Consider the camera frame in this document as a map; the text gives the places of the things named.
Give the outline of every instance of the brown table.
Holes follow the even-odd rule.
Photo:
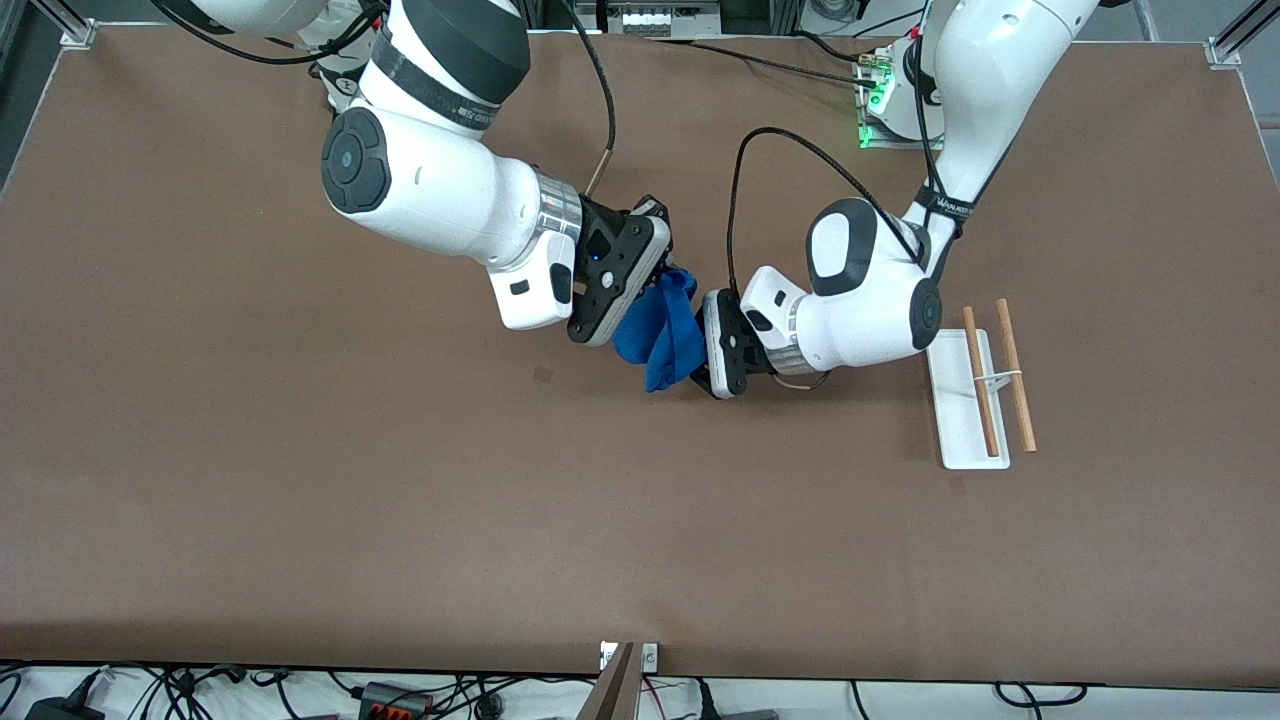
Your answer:
[[[704,290],[749,129],[891,209],[923,178],[844,87],[599,45],[596,199],[667,202]],[[947,324],[1005,296],[1019,331],[1041,451],[1006,473],[941,469],[922,357],[713,402],[504,331],[480,268],[328,208],[328,119],[175,29],[64,55],[0,205],[0,656],[1280,684],[1280,195],[1198,46],[1074,47],[952,254]],[[582,187],[603,131],[539,36],[488,142]],[[803,278],[849,192],[753,146],[744,278]]]

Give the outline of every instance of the blue towel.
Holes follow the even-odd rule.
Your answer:
[[[613,348],[632,365],[645,364],[644,388],[667,389],[707,361],[707,343],[689,305],[698,279],[685,269],[669,269],[658,284],[645,288],[613,333]]]

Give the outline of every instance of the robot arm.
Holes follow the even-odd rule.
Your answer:
[[[508,328],[568,319],[571,340],[604,345],[669,247],[664,209],[622,215],[480,142],[527,70],[511,0],[392,3],[325,140],[325,192],[380,234],[483,265]]]
[[[838,200],[809,228],[805,292],[760,268],[740,306],[778,374],[887,363],[924,350],[942,322],[938,282],[951,243],[1000,167],[1027,111],[1098,0],[968,0],[945,24],[934,17],[933,58],[945,101],[946,146],[937,160],[945,193],[927,182],[901,217],[864,199]],[[899,242],[893,229],[906,240]],[[713,393],[745,391],[744,368],[722,299],[704,302]]]
[[[360,27],[365,8],[360,0],[152,0],[163,10],[210,35],[237,32],[255,37],[297,33],[311,49]],[[369,61],[372,28],[340,51],[320,58],[315,72],[329,94],[334,113],[346,110],[356,95],[356,82]]]

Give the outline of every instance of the black cable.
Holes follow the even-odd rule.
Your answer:
[[[716,698],[712,697],[712,687],[701,678],[694,678],[698,683],[698,693],[703,698],[703,712],[700,720],[721,720],[719,711],[716,710]]]
[[[321,45],[320,46],[321,50],[319,53],[314,53],[310,55],[300,55],[297,58],[264,58],[261,55],[253,55],[252,53],[246,53],[238,47],[232,47],[230,45],[214,40],[212,37],[201,32],[195,26],[187,23],[187,20],[178,17],[177,13],[165,6],[163,0],[151,0],[151,4],[155,6],[156,10],[160,10],[160,13],[164,17],[169,18],[175,26],[196,36],[198,40],[209,45],[212,45],[214,47],[218,47],[224,53],[230,53],[237,58],[251,60],[253,63],[261,63],[264,65],[302,65],[306,63],[320,60],[323,58],[329,58],[330,55],[337,55],[338,53],[342,53],[352,42],[358,40],[360,36],[364,35],[365,31],[372,26],[374,18],[376,18],[383,13],[381,5],[371,5],[366,8],[362,13],[360,13],[360,15],[356,17],[355,20],[351,22],[349,26],[347,26],[347,29],[344,29],[342,35]]]
[[[863,720],[872,720],[867,715],[867,708],[863,707],[863,693],[858,692],[858,680],[849,680],[849,687],[854,689],[854,705],[858,706],[858,714],[863,716]]]
[[[933,142],[929,141],[929,127],[928,120],[924,119],[924,90],[920,87],[920,78],[924,74],[924,67],[920,60],[924,47],[924,36],[911,45],[911,58],[910,63],[915,67],[915,79],[911,85],[915,86],[915,120],[920,126],[920,145],[924,147],[924,167],[929,173],[931,187],[942,195],[947,193],[946,187],[942,184],[942,178],[938,176],[938,167],[933,160]]]
[[[858,38],[858,37],[863,37],[864,35],[867,35],[869,32],[874,32],[874,31],[877,31],[877,29],[879,29],[879,28],[882,28],[884,26],[893,24],[897,20],[905,20],[906,18],[910,18],[911,15],[919,15],[923,12],[924,12],[924,8],[920,8],[919,10],[911,10],[910,13],[902,13],[901,15],[897,15],[895,18],[890,18],[890,19],[882,22],[882,23],[876,23],[876,24],[873,24],[870,27],[864,27],[863,29],[860,29],[860,31],[858,31],[858,32],[855,32],[852,35],[846,35],[846,36],[842,36],[842,37],[845,37],[846,40],[854,40],[854,38]],[[846,27],[849,27],[851,24],[854,24],[854,20],[849,20],[842,27],[838,27],[838,28],[836,28],[835,31],[831,31],[831,32],[824,32],[822,35],[826,36],[826,37],[832,37],[835,32],[838,32],[838,31],[841,31],[841,29],[844,29],[844,28],[846,28]]]
[[[806,40],[812,40],[818,47],[822,49],[823,53],[831,55],[832,58],[835,58],[837,60],[844,60],[846,63],[856,63],[858,61],[858,55],[849,55],[849,54],[841,53],[840,50],[836,50],[831,45],[827,45],[826,40],[823,40],[822,37],[819,37],[819,36],[817,36],[817,35],[814,35],[814,33],[812,33],[812,32],[809,32],[806,29],[797,29],[792,35],[795,35],[796,37],[804,37]]]
[[[751,132],[746,133],[746,137],[742,138],[742,143],[737,147],[737,160],[733,163],[733,184],[731,186],[728,195],[728,223],[726,223],[726,231],[724,231],[724,255],[728,263],[728,287],[735,296],[739,295],[737,274],[733,272],[733,218],[737,214],[737,186],[742,174],[742,155],[746,152],[746,146],[751,142],[751,140],[762,135],[777,135],[785,137],[800,145],[805,150],[813,152],[814,155],[820,158],[824,163],[831,165],[831,169],[836,170],[840,174],[840,177],[845,178],[845,181],[849,184],[854,186],[854,188],[863,197],[867,199],[867,202],[869,202],[872,209],[874,209],[876,213],[879,214],[881,219],[884,220],[884,224],[888,225],[890,232],[892,232],[893,237],[897,238],[899,245],[901,245],[902,250],[906,251],[908,258],[911,258],[911,260],[915,263],[920,261],[916,252],[911,250],[910,245],[908,245],[906,238],[902,237],[902,231],[901,228],[899,228],[897,220],[895,220],[892,215],[886,213],[884,208],[882,208],[881,204],[876,201],[876,197],[870,193],[870,191],[867,190],[867,187],[863,183],[858,182],[858,178],[855,178],[852,173],[846,170],[845,167],[841,165],[835,158],[828,155],[823,149],[818,147],[813,142],[809,142],[808,140],[800,137],[799,135],[788,129],[782,129],[776,127],[762,127],[762,128],[755,128]]]
[[[856,85],[860,87],[873,88],[876,83],[870,79],[860,79],[854,77],[837,76],[831,73],[823,73],[819,70],[810,70],[809,68],[800,68],[796,65],[788,65],[786,63],[778,63],[777,60],[767,60],[764,58],[756,58],[755,55],[748,55],[746,53],[739,53],[737,50],[730,50],[727,47],[716,47],[712,45],[699,45],[698,42],[690,42],[690,47],[698,47],[700,50],[710,50],[712,53],[719,53],[721,55],[728,55],[730,58],[737,58],[739,60],[746,60],[748,63],[758,63],[760,65],[768,65],[771,68],[778,68],[780,70],[787,70],[788,73],[797,73],[801,76],[809,76],[822,79],[829,79],[835,82],[842,82],[846,85]]]
[[[361,692],[360,685],[351,685],[351,687],[348,687],[346,683],[343,683],[342,680],[338,679],[338,675],[333,670],[325,670],[325,674],[329,675],[329,679],[333,680],[333,684],[335,684],[339,688],[347,691],[347,694],[349,694],[351,697],[353,697],[356,700],[360,700],[360,696],[364,694]]]
[[[13,698],[18,697],[18,688],[22,687],[22,675],[18,674],[18,667],[10,667],[8,674],[0,675],[0,684],[6,680],[13,680],[13,689],[9,691],[9,696],[0,703],[0,715],[4,715],[4,711],[9,710],[9,703],[13,702]]]
[[[161,683],[163,683],[163,680],[160,679],[160,675],[155,674],[155,679],[151,680],[151,684],[147,685],[147,689],[142,691],[142,694],[138,696],[138,702],[133,703],[133,710],[131,710],[129,714],[124,716],[124,720],[133,720],[133,714],[137,712],[138,708],[142,707],[142,701],[146,700],[148,694],[151,697],[155,697],[155,694],[157,692],[160,692],[160,684]]]
[[[1004,689],[1004,685],[1006,685],[1006,684],[1012,684],[1018,689],[1023,691],[1023,694],[1027,696],[1027,701],[1025,702],[1024,701],[1018,701],[1018,700],[1014,700],[1014,698],[1006,696],[1005,694],[1005,689]],[[1082,700],[1084,700],[1084,696],[1089,694],[1089,687],[1088,685],[1068,685],[1068,687],[1076,688],[1079,692],[1075,693],[1075,694],[1073,694],[1073,696],[1070,696],[1070,697],[1065,697],[1062,700],[1039,700],[1039,698],[1036,697],[1036,694],[1032,692],[1032,689],[1029,687],[1027,687],[1027,683],[1020,683],[1019,682],[1019,683],[996,683],[995,684],[996,697],[998,697],[1001,701],[1004,701],[1005,705],[1010,705],[1010,706],[1018,707],[1020,710],[1030,710],[1030,711],[1033,711],[1036,714],[1036,720],[1044,720],[1044,715],[1041,712],[1041,708],[1044,708],[1044,707],[1066,707],[1069,705],[1075,705],[1075,703],[1080,702]]]
[[[435,716],[435,717],[445,717],[445,716],[448,716],[448,715],[453,715],[454,712],[457,712],[457,711],[462,710],[463,707],[467,707],[467,708],[470,708],[470,707],[471,707],[472,705],[475,705],[476,702],[480,702],[480,701],[481,701],[481,700],[484,700],[484,698],[488,698],[488,697],[490,697],[490,696],[494,696],[494,694],[497,694],[497,693],[498,693],[499,691],[503,691],[503,689],[507,689],[507,688],[509,688],[511,685],[515,685],[515,684],[517,684],[517,683],[524,683],[525,680],[526,680],[526,678],[515,678],[515,679],[511,679],[511,680],[507,680],[506,683],[502,683],[502,684],[499,684],[499,685],[495,685],[495,687],[493,687],[493,688],[490,688],[490,689],[486,689],[486,691],[481,692],[480,694],[477,694],[477,696],[476,696],[476,697],[474,697],[474,698],[467,698],[467,700],[466,700],[466,701],[465,701],[463,703],[461,703],[461,705],[457,705],[457,706],[452,706],[452,705],[451,705],[451,706],[448,706],[448,707],[443,707],[443,708],[433,708],[433,710],[429,710],[426,715],[419,715],[419,716],[413,717],[412,720],[424,720],[424,717],[428,717],[428,716]],[[462,694],[465,696],[465,691],[466,691],[466,689],[471,689],[471,688],[476,687],[476,685],[477,685],[477,684],[479,684],[480,682],[481,682],[481,680],[475,680],[475,682],[472,682],[472,683],[471,683],[471,685],[467,685],[466,688],[463,688],[463,692],[462,692]],[[451,696],[451,697],[449,697],[448,700],[449,700],[449,701],[452,701],[452,700],[453,700],[454,697],[457,697],[457,694],[458,694],[458,693],[454,693],[454,694],[453,694],[453,696]],[[399,700],[399,698],[397,698],[397,700],[393,700],[392,702],[388,702],[387,705],[394,705],[394,703],[396,703],[396,702],[397,702],[398,700]]]
[[[275,683],[275,692],[280,693],[280,705],[284,706],[284,711],[289,714],[289,720],[302,720],[297,712],[293,711],[293,706],[289,705],[289,697],[284,694],[284,682]]]
[[[72,694],[67,696],[67,702],[64,705],[74,711],[83,710],[84,705],[88,703],[88,692],[93,688],[93,682],[97,680],[97,676],[101,674],[102,669],[99,667],[86,675],[84,679],[76,685],[76,689],[72,691]]]
[[[582,46],[586,47],[586,54],[591,58],[591,65],[595,68],[595,77],[600,78],[600,92],[604,94],[604,109],[609,114],[609,140],[605,141],[604,149],[613,152],[613,142],[617,140],[618,135],[618,115],[613,109],[613,90],[609,88],[609,78],[604,76],[604,65],[600,63],[600,55],[595,51],[595,45],[591,38],[586,35],[586,28],[582,27],[582,20],[577,19],[577,12],[573,9],[572,0],[561,0],[564,9],[568,10],[568,19],[573,23],[573,29],[577,31],[577,36],[582,40]],[[608,24],[605,24],[602,31],[605,31]]]

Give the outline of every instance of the white plastic base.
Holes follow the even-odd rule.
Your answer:
[[[978,348],[982,351],[983,374],[995,374],[987,331],[978,331]],[[1007,470],[1009,441],[1005,437],[1005,418],[1000,411],[1000,393],[991,393],[991,414],[996,421],[1000,455],[988,457],[964,331],[938,331],[938,337],[925,350],[925,355],[933,384],[933,413],[938,419],[942,466],[947,470]]]

